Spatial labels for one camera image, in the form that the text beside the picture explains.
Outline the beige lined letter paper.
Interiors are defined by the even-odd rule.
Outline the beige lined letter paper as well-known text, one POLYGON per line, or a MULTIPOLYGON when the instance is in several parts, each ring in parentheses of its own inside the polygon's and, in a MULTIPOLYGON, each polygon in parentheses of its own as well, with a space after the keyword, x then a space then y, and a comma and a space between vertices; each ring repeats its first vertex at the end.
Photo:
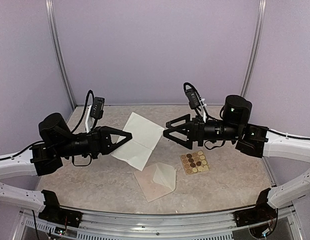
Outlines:
POLYGON ((165 163, 156 163, 153 181, 173 192, 176 189, 176 169, 165 163))

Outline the translucent pink envelope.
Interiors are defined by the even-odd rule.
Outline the translucent pink envelope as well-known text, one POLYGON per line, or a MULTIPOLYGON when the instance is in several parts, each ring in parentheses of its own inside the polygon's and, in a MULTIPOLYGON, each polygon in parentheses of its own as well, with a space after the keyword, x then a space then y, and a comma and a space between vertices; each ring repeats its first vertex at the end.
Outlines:
POLYGON ((165 163, 155 163, 143 171, 134 172, 135 179, 148 203, 172 193, 176 189, 176 169, 165 163))

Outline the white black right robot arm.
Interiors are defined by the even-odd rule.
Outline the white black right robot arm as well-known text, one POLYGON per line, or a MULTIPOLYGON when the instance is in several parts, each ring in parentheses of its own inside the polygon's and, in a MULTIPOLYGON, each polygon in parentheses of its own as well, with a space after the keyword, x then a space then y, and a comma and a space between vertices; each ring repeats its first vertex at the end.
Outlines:
MULTIPOLYGON (((220 146, 214 146, 222 147, 226 141, 231 141, 236 144, 236 150, 251 157, 278 157, 310 163, 310 137, 289 135, 265 126, 249 124, 252 106, 251 102, 239 95, 228 95, 220 111, 221 120, 207 120, 203 116, 191 120, 191 115, 187 114, 167 122, 163 136, 189 150, 193 149, 193 142, 202 147, 204 141, 222 141, 220 146), (172 126, 183 120, 185 123, 172 126), (186 136, 186 140, 171 135, 174 132, 186 136)), ((261 222, 270 214, 270 207, 278 209, 308 193, 310 168, 280 186, 260 192, 250 216, 255 222, 261 222)))

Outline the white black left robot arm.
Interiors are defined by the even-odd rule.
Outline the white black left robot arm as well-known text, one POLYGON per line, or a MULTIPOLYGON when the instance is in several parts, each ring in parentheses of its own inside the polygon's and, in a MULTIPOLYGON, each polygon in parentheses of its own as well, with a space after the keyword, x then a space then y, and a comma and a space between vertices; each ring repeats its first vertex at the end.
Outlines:
POLYGON ((65 218, 53 191, 34 191, 2 183, 2 179, 20 176, 45 176, 63 166, 62 159, 74 160, 76 156, 97 159, 118 149, 133 136, 131 133, 108 126, 100 126, 89 132, 74 134, 58 112, 47 116, 38 125, 42 138, 25 149, 0 156, 0 202, 45 213, 58 223, 65 218))

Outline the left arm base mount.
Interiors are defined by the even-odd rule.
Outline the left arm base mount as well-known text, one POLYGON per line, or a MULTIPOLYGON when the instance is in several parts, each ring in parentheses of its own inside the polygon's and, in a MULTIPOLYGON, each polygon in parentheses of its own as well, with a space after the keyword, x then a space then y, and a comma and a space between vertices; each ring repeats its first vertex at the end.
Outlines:
POLYGON ((70 210, 60 206, 57 195, 50 190, 42 190, 44 209, 38 213, 41 220, 64 225, 65 227, 79 228, 83 214, 77 210, 70 210))

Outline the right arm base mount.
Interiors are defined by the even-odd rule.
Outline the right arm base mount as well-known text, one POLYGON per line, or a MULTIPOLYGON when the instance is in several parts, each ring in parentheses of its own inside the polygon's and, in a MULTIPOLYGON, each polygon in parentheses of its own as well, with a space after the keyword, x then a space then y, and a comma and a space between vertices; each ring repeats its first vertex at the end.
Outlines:
POLYGON ((267 188, 260 192, 254 207, 233 213, 237 227, 257 224, 277 217, 277 209, 268 204, 270 190, 271 188, 267 188))

